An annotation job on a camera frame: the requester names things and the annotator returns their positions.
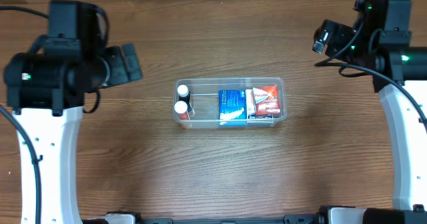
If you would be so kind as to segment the dark bottle white cap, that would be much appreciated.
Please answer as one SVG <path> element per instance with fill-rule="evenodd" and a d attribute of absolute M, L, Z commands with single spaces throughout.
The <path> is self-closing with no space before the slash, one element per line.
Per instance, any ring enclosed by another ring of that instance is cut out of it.
<path fill-rule="evenodd" d="M 193 109 L 191 100 L 191 91 L 186 85 L 179 85 L 177 87 L 177 94 L 180 101 L 184 101 L 187 104 L 187 111 L 190 112 Z"/>

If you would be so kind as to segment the orange bottle white cap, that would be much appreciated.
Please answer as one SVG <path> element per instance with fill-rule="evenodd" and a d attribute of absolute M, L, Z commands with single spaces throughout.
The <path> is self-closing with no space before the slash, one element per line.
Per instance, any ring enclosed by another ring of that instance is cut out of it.
<path fill-rule="evenodd" d="M 178 101 L 174 105 L 174 111 L 179 120 L 189 121 L 188 106 L 185 101 Z"/>

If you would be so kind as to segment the red Panadol box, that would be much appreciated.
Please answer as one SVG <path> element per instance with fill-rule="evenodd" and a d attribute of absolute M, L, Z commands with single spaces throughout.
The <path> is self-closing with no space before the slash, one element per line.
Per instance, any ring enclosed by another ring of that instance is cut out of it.
<path fill-rule="evenodd" d="M 279 115 L 281 113 L 276 85 L 254 87 L 252 89 L 256 115 Z"/>

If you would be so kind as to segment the blue Vicks lozenges box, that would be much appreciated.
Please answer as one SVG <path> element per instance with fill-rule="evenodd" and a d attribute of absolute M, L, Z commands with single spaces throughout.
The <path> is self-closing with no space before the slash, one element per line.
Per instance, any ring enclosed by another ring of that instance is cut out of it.
<path fill-rule="evenodd" d="M 246 91 L 219 90 L 220 125 L 246 126 Z"/>

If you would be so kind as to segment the white blue Hansaplast box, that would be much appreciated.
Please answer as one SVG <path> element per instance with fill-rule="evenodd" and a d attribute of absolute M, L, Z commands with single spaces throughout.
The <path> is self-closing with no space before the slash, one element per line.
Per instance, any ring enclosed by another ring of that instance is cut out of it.
<path fill-rule="evenodd" d="M 246 89 L 246 114 L 248 119 L 256 118 L 256 105 L 254 102 L 253 89 Z"/>

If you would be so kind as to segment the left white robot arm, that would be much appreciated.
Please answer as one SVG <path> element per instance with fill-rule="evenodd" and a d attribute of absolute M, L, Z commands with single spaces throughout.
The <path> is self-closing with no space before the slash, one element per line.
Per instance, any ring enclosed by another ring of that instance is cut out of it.
<path fill-rule="evenodd" d="M 131 44 L 109 46 L 109 21 L 97 5 L 52 0 L 48 32 L 4 70 L 6 106 L 21 157 L 23 223 L 81 223 L 76 147 L 85 95 L 139 81 Z"/>

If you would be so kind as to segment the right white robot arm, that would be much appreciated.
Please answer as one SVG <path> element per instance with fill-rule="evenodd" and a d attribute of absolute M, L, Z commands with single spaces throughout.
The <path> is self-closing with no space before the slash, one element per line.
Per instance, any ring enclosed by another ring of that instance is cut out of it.
<path fill-rule="evenodd" d="M 313 51 L 327 59 L 316 67 L 353 69 L 371 76 L 384 109 L 394 164 L 392 208 L 320 207 L 306 223 L 426 222 L 426 48 L 412 47 L 411 0 L 355 0 L 352 26 L 325 20 Z"/>

